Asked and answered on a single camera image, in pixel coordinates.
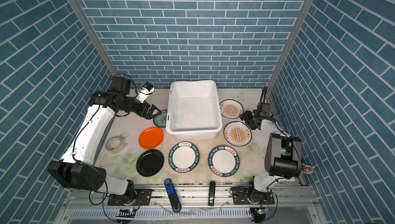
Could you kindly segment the orange sunburst plate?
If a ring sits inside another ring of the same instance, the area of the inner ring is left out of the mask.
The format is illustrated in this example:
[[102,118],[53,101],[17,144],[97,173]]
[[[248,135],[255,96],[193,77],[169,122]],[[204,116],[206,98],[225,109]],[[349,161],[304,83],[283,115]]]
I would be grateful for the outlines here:
[[227,99],[220,103],[220,112],[224,118],[237,119],[244,112],[244,108],[238,101]]
[[252,140],[252,132],[248,126],[239,121],[228,123],[223,131],[225,140],[237,147],[248,145]]

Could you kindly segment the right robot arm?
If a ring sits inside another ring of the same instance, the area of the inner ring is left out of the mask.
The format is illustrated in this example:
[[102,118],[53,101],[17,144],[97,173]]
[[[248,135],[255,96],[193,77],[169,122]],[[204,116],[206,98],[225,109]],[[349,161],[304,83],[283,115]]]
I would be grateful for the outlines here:
[[264,171],[253,177],[252,192],[268,193],[282,180],[290,180],[301,174],[301,139],[286,133],[278,121],[262,116],[260,111],[245,111],[240,119],[255,130],[263,132],[267,143]]

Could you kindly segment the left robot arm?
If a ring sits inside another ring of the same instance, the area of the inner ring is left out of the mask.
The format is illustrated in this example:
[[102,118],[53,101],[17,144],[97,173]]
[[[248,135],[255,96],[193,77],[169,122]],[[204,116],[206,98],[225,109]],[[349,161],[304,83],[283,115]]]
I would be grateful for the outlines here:
[[136,193],[132,181],[116,178],[105,169],[94,166],[119,111],[135,113],[147,120],[161,114],[156,106],[146,102],[146,98],[155,92],[154,85],[144,83],[135,89],[136,96],[131,97],[129,93],[134,85],[130,77],[117,74],[107,91],[97,91],[90,96],[86,116],[75,139],[61,159],[50,162],[47,168],[61,186],[117,195],[125,204],[134,201]]

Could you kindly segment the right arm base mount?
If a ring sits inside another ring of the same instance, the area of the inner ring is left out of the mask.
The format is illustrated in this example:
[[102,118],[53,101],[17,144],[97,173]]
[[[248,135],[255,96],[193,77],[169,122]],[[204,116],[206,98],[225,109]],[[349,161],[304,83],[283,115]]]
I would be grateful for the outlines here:
[[258,205],[274,204],[274,196],[271,193],[263,193],[255,189],[249,190],[247,187],[232,187],[229,189],[234,205]]

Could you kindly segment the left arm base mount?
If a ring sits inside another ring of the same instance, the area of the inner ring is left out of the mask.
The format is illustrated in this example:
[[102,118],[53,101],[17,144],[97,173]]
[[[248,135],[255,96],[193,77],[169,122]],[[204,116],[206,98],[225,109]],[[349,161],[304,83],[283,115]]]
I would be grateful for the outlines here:
[[123,195],[110,194],[108,206],[149,205],[152,192],[151,189],[135,189],[131,194],[128,192]]

